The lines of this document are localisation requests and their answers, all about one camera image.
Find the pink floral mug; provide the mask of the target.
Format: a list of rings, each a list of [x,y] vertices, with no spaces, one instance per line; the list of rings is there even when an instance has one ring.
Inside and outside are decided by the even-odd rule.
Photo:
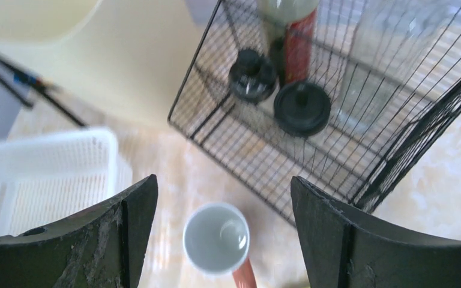
[[[231,275],[236,287],[257,287],[249,258],[250,228],[244,214],[226,202],[204,204],[189,216],[182,234],[190,264],[209,277]]]

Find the white plastic basket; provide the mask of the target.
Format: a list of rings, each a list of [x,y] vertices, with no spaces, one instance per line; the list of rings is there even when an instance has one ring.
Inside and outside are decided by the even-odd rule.
[[[131,166],[107,128],[0,141],[0,236],[17,236],[113,197]]]

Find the spice jar round black lid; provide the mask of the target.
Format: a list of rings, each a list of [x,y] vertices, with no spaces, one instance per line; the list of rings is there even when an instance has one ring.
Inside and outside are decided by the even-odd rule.
[[[275,96],[274,120],[286,133],[308,138],[328,125],[331,100],[319,85],[303,80],[288,83]]]

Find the cream plastic waste bin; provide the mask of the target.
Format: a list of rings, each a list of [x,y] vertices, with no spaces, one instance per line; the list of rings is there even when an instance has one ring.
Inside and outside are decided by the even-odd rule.
[[[167,128],[202,37],[185,1],[0,1],[0,57],[97,110]]]

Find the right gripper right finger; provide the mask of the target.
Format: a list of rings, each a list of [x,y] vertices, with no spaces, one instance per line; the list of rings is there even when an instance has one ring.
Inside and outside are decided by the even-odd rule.
[[[461,241],[384,221],[299,176],[290,186],[312,287],[461,287]]]

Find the spice jar labelled black lid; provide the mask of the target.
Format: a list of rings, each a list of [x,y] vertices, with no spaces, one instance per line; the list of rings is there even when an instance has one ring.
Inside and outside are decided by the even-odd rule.
[[[269,58],[254,49],[238,51],[228,74],[229,90],[250,104],[267,100],[276,89],[277,71]]]

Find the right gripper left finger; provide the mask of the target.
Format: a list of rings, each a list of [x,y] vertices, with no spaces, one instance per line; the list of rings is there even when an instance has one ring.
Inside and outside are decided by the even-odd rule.
[[[0,287],[137,287],[158,201],[155,175],[18,236],[0,236]]]

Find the dark sauce bottle black cap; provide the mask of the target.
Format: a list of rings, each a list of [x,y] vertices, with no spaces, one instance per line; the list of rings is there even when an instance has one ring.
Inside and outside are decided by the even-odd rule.
[[[309,76],[319,1],[257,1],[280,86]]]

